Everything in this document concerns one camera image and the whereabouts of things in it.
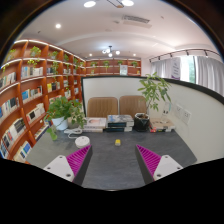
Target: bookshelf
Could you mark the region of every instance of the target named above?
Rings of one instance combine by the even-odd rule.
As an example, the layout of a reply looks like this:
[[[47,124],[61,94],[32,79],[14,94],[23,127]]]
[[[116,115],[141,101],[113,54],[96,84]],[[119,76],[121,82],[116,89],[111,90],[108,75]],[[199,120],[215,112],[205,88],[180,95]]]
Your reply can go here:
[[[32,71],[32,65],[28,65],[27,62],[32,58],[30,56],[30,50],[34,46],[40,48],[41,54],[38,57],[40,61],[36,65],[37,69]],[[37,142],[35,134],[44,126],[42,119],[49,108],[49,100],[58,95],[65,96],[66,94],[67,87],[64,86],[64,80],[68,80],[68,89],[71,93],[67,99],[78,99],[79,102],[82,102],[81,77],[90,75],[120,75],[118,60],[122,60],[123,65],[128,66],[128,76],[141,76],[141,60],[135,60],[138,63],[136,68],[131,64],[134,59],[129,58],[103,58],[85,61],[65,49],[33,39],[16,41],[11,49],[16,50],[13,54],[13,59],[7,61],[6,57],[6,60],[1,66],[4,67],[7,65],[5,66],[5,71],[3,72],[2,69],[0,70],[0,79],[4,78],[4,85],[0,86],[0,107],[6,101],[14,97],[18,98],[19,106],[8,113],[4,119],[0,117],[0,140],[3,140],[5,131],[8,130],[16,119],[23,118],[25,130],[18,136],[13,145],[10,146],[10,150],[2,141],[8,151],[7,159],[9,160],[13,160],[14,155],[24,141],[27,141],[32,148],[34,147]],[[55,51],[58,53],[56,58],[52,57],[52,53]],[[64,60],[65,55],[67,55],[68,61]],[[77,60],[78,63],[82,62],[82,65],[77,69],[74,59]],[[97,67],[94,68],[91,66],[92,61],[98,63]],[[109,61],[110,67],[106,69],[103,65],[103,61]],[[51,69],[55,62],[57,62],[58,65],[56,75],[53,74]],[[29,71],[27,73],[33,75],[24,76],[24,69],[27,69]],[[57,86],[56,89],[49,91],[48,84],[55,82],[56,84],[60,83],[60,87]],[[42,86],[42,95],[38,95],[35,98],[31,98],[29,101],[23,102],[22,93],[28,89],[35,90],[39,86]],[[26,115],[34,110],[38,104],[42,103],[45,113],[41,114],[41,116],[31,123],[28,122]]]
[[[35,76],[21,78],[22,68],[32,67],[32,65],[28,65],[27,62],[32,58],[30,57],[30,49],[32,49],[34,46],[40,48],[41,50],[41,55],[39,56],[40,61],[37,63],[36,68],[40,69],[42,67],[41,69],[43,74],[38,76],[35,74]],[[5,131],[8,130],[11,124],[18,118],[23,118],[25,123],[25,130],[17,137],[10,150],[3,142],[6,150],[8,151],[7,159],[9,160],[13,160],[14,155],[19,150],[24,141],[27,141],[32,148],[34,147],[37,142],[34,135],[40,128],[44,126],[44,122],[42,120],[49,108],[49,99],[58,95],[65,96],[66,87],[64,86],[63,81],[66,80],[67,77],[69,90],[71,91],[71,97],[69,97],[68,100],[79,99],[79,102],[82,102],[81,76],[86,76],[86,62],[83,59],[50,43],[27,39],[15,42],[11,49],[16,49],[14,52],[14,58],[6,61],[6,57],[2,67],[6,64],[8,64],[8,66],[5,66],[5,72],[3,72],[2,69],[0,70],[0,78],[2,79],[6,76],[5,78],[7,80],[9,74],[15,72],[16,81],[13,83],[9,81],[7,85],[2,86],[0,89],[0,106],[2,106],[11,98],[16,97],[19,100],[19,107],[8,113],[7,116],[1,120],[0,139],[3,140]],[[49,54],[52,54],[54,51],[57,51],[58,55],[55,59],[52,59]],[[68,62],[64,61],[65,54],[68,56]],[[73,69],[75,69],[75,64],[73,63],[74,58],[76,58],[78,62],[83,62],[82,67],[78,68],[75,73],[73,72]],[[47,73],[47,68],[51,68],[53,62],[55,61],[58,63],[58,74],[53,75],[53,73]],[[67,69],[66,64],[69,64],[69,73],[65,71]],[[47,84],[55,81],[60,83],[60,88],[48,92]],[[22,92],[26,91],[27,89],[36,89],[38,86],[42,86],[42,95],[32,98],[28,102],[24,103]],[[37,117],[34,121],[29,123],[26,118],[26,114],[35,109],[36,105],[40,103],[43,103],[45,113],[41,114],[41,116]]]
[[[97,62],[97,67],[92,67],[91,62]],[[109,61],[109,68],[105,68],[103,61]],[[100,75],[120,75],[120,66],[118,61],[123,61],[122,65],[128,66],[128,76],[141,76],[141,60],[128,59],[128,58],[105,58],[105,59],[92,59],[86,60],[86,76],[100,76]],[[136,68],[132,66],[132,62],[136,61]]]

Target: air vent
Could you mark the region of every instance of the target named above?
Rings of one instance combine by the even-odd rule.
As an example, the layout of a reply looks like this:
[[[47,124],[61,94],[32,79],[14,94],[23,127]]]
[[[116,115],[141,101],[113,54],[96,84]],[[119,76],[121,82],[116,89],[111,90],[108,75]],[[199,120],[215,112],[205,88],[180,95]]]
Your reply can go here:
[[[143,19],[135,16],[124,16],[123,20],[129,20],[129,21],[135,21],[135,22],[140,22],[140,23],[148,23],[150,20],[148,19]]]

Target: table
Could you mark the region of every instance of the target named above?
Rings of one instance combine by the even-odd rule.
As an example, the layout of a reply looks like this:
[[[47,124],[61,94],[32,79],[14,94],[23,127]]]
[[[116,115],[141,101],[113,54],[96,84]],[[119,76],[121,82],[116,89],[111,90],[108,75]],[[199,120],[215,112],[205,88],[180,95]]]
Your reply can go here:
[[[27,161],[44,168],[58,155],[67,156],[78,150],[75,139],[69,139],[68,134],[64,134],[63,131],[57,131],[57,135],[58,139],[52,141],[50,134],[45,133],[27,156]],[[82,183],[84,188],[122,190],[145,186],[135,155],[136,144],[158,155],[169,155],[184,168],[197,161],[190,148],[175,131],[91,132],[80,136],[89,137],[93,150]],[[115,146],[116,139],[121,140],[121,146]]]

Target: wooden bookshelf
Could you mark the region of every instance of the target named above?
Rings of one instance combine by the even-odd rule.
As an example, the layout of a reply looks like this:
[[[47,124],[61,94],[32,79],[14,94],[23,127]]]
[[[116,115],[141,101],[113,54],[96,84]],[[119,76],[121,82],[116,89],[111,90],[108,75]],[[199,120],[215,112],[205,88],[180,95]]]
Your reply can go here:
[[[41,49],[41,55],[39,56],[40,61],[37,63],[36,68],[43,67],[43,75],[21,79],[22,67],[32,67],[31,65],[28,65],[27,62],[32,58],[30,56],[30,49],[34,46]],[[34,147],[34,145],[36,144],[34,135],[44,125],[43,118],[49,108],[49,99],[57,95],[65,96],[66,87],[64,87],[63,85],[63,80],[66,79],[66,76],[68,75],[69,89],[71,90],[71,97],[68,98],[68,100],[79,99],[79,102],[82,102],[80,77],[86,76],[85,61],[78,58],[71,52],[68,52],[62,48],[58,48],[57,46],[54,46],[50,43],[27,39],[24,41],[15,42],[11,49],[16,49],[13,54],[14,58],[9,61],[6,61],[7,59],[4,61],[1,67],[3,67],[5,64],[8,64],[8,66],[6,66],[4,73],[2,69],[0,70],[0,78],[8,76],[12,72],[16,72],[16,81],[0,89],[0,106],[2,106],[2,104],[7,100],[13,97],[18,97],[20,107],[12,111],[4,120],[1,121],[0,140],[2,140],[5,131],[17,118],[23,118],[26,129],[16,139],[10,150],[8,150],[8,148],[6,147],[7,151],[9,152],[9,160],[13,160],[13,156],[16,154],[17,150],[24,143],[24,141],[28,141],[31,147]],[[56,58],[52,59],[49,54],[53,53],[54,51],[57,51],[58,55]],[[69,58],[68,62],[64,61],[65,54]],[[73,75],[73,69],[75,69],[75,65],[73,64],[74,58],[78,60],[78,63],[80,61],[83,61],[83,65],[81,68],[78,68],[76,74]],[[53,65],[54,61],[58,62],[59,65],[57,69],[58,74],[56,76],[54,76],[53,74],[47,74],[47,68],[50,68]],[[64,69],[67,69],[67,63],[69,64],[70,73],[64,74]],[[48,92],[47,84],[55,82],[55,79],[57,82],[60,82],[60,89]],[[42,95],[33,98],[26,103],[23,103],[22,92],[27,89],[36,89],[37,86],[40,85],[42,86]],[[78,94],[74,93],[75,88],[79,89]],[[44,104],[45,113],[29,124],[26,118],[26,114],[33,110],[39,103]]]
[[[109,68],[105,68],[104,61],[109,61]],[[105,75],[120,75],[120,66],[118,61],[123,61],[122,65],[128,66],[128,76],[141,76],[141,60],[128,59],[128,58],[105,58],[105,59],[92,59],[86,61],[86,76],[105,76]],[[136,68],[131,64],[133,61],[137,62]],[[97,67],[92,67],[91,62],[97,62]]]

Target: brown chair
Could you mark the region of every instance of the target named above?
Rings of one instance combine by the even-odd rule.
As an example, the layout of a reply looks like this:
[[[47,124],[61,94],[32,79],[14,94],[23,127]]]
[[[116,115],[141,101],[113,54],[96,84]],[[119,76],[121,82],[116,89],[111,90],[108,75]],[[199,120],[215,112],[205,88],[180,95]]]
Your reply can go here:
[[[120,115],[146,113],[146,102],[143,96],[121,96],[119,99]]]
[[[118,100],[115,97],[93,97],[87,105],[87,117],[118,115]]]

